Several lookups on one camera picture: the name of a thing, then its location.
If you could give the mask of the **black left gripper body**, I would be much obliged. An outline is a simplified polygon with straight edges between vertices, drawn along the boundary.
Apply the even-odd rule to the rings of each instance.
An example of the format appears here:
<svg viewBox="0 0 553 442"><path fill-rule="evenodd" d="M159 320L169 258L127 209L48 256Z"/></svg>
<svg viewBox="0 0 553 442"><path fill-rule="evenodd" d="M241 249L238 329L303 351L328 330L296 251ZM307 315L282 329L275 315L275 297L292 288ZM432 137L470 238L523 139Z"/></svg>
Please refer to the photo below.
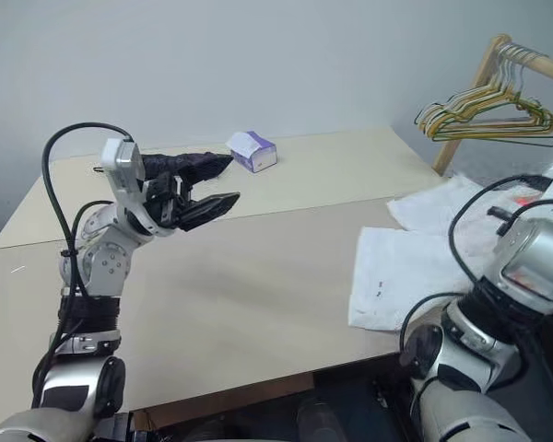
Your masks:
<svg viewBox="0 0 553 442"><path fill-rule="evenodd" d="M147 182L144 207L159 227L185 229L182 217L193 204L192 188L188 180L163 172Z"/></svg>

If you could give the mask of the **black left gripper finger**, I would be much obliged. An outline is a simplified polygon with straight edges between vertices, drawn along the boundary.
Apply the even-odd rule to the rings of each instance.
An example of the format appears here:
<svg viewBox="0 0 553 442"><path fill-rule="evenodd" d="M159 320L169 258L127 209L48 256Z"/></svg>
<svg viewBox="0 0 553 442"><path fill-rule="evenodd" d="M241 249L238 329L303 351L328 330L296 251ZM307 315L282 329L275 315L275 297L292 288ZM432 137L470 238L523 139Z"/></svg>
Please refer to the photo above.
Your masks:
<svg viewBox="0 0 553 442"><path fill-rule="evenodd" d="M231 163L230 155L183 155L176 175L189 184L219 176Z"/></svg>
<svg viewBox="0 0 553 442"><path fill-rule="evenodd" d="M239 192L209 195L191 203L181 211L179 229L190 231L226 214L240 199Z"/></svg>

